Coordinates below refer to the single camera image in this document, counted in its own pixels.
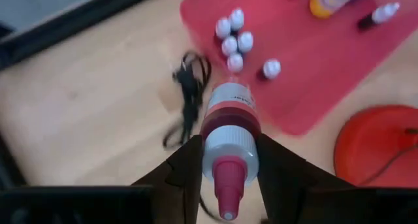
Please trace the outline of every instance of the red tray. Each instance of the red tray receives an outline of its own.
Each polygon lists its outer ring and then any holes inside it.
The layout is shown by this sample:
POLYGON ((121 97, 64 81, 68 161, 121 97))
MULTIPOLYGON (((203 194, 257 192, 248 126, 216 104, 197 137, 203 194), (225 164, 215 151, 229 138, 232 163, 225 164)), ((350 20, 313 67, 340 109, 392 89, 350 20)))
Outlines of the red tray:
POLYGON ((328 20, 312 16, 309 0, 184 0, 180 12, 195 44, 219 67, 226 60, 214 38, 218 19, 240 7, 254 47, 239 74, 257 108, 283 131, 306 133, 418 27, 418 0, 354 0, 328 20), (376 7, 400 2, 396 16, 359 33, 357 21, 376 7), (270 58, 281 74, 269 82, 256 72, 270 58))

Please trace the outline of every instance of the black cable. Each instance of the black cable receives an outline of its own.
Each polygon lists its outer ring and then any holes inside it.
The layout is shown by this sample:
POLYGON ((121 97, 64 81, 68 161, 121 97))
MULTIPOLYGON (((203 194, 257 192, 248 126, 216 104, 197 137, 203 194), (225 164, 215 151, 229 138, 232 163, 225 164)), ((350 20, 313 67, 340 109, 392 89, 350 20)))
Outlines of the black cable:
MULTIPOLYGON (((184 105, 182 110, 182 120, 174 124, 164 136, 163 146, 165 149, 173 149, 183 146, 191 136, 194 124, 199 118, 199 110, 203 102, 203 93, 206 89, 210 77, 212 75, 212 65, 206 57, 202 57, 195 52, 187 52, 182 59, 181 67, 172 74, 173 80, 178 82, 182 87, 184 105), (201 80, 199 80, 193 72, 193 68, 199 66, 201 69, 201 80), (169 139, 175 132, 181 130, 179 140, 173 144, 169 144, 169 139)), ((218 223, 228 223, 217 217, 205 205, 202 195, 200 195, 199 204, 204 213, 218 223)))
POLYGON ((381 169, 379 169, 377 172, 375 172, 373 175, 371 175, 369 178, 365 179, 365 181, 361 182, 359 185, 367 185, 370 182, 373 182, 375 179, 379 178, 383 173, 386 172, 386 170, 400 157, 402 157, 403 155, 405 155, 406 153, 414 150, 414 149, 418 149, 418 144, 417 145, 413 145, 409 148, 403 149, 401 151, 399 151, 394 157, 392 157, 392 159, 390 159, 385 166, 383 166, 381 169))

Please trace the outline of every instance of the wooden table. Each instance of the wooden table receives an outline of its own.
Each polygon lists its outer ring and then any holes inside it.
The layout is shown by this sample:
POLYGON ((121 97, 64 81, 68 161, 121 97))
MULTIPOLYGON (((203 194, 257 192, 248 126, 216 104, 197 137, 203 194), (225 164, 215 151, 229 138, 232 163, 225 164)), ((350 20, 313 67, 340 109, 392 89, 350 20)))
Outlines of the wooden table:
MULTIPOLYGON (((127 185, 170 155, 161 139, 182 106, 171 72, 193 48, 181 1, 146 1, 0 73, 0 130, 31 184, 127 185)), ((376 104, 418 106, 417 53, 415 32, 307 135, 270 136, 333 172, 334 141, 352 114, 376 104)), ((202 195, 217 210, 205 179, 202 195)), ((253 184, 235 223, 261 217, 253 184)), ((211 222, 199 212, 198 223, 211 222)))

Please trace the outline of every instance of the paint bottle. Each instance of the paint bottle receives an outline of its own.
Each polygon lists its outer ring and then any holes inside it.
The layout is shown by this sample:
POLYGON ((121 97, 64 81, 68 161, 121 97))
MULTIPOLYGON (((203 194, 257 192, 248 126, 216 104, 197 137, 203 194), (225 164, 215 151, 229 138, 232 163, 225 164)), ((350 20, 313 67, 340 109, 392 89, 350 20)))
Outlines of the paint bottle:
POLYGON ((387 22, 391 19, 400 7, 399 3, 389 3, 383 6, 380 6, 378 9, 373 11, 371 14, 362 18, 357 27, 360 31, 366 31, 373 28, 376 25, 387 22))
POLYGON ((228 18, 221 18, 216 23, 215 27, 216 37, 223 40, 231 34, 231 23, 228 18))
POLYGON ((228 57, 227 60, 228 70, 232 73, 241 72, 244 67, 244 60, 242 59, 241 54, 233 53, 228 57))
POLYGON ((203 174, 215 183, 219 214, 238 216, 244 186, 257 177, 259 160, 255 141, 261 126, 248 87, 237 78, 212 92, 201 135, 204 139, 203 174))
POLYGON ((241 53, 249 52, 254 45, 254 37, 249 31, 245 31, 238 36, 238 50, 241 53))
POLYGON ((223 55, 229 57, 231 54, 235 53, 238 50, 238 42, 236 41, 236 38, 233 36, 228 36, 223 42, 222 42, 222 53, 223 55))
POLYGON ((329 18, 350 0, 310 0, 310 10, 318 18, 329 18))
POLYGON ((280 62, 276 59, 269 59, 263 65, 263 74, 264 77, 272 80, 279 75, 281 71, 280 62))
POLYGON ((229 22, 231 23, 231 31, 237 32, 244 26, 244 12, 242 12, 241 8, 233 10, 229 16, 229 22))

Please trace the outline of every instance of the red bottle tip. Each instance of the red bottle tip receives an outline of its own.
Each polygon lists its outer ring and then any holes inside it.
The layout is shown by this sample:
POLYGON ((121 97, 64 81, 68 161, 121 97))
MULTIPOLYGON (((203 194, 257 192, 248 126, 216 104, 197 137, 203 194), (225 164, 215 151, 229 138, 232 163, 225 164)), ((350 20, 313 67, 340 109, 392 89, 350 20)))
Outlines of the red bottle tip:
POLYGON ((215 160, 212 168, 219 214, 227 221, 234 220, 244 195, 247 164, 237 156, 222 156, 215 160))

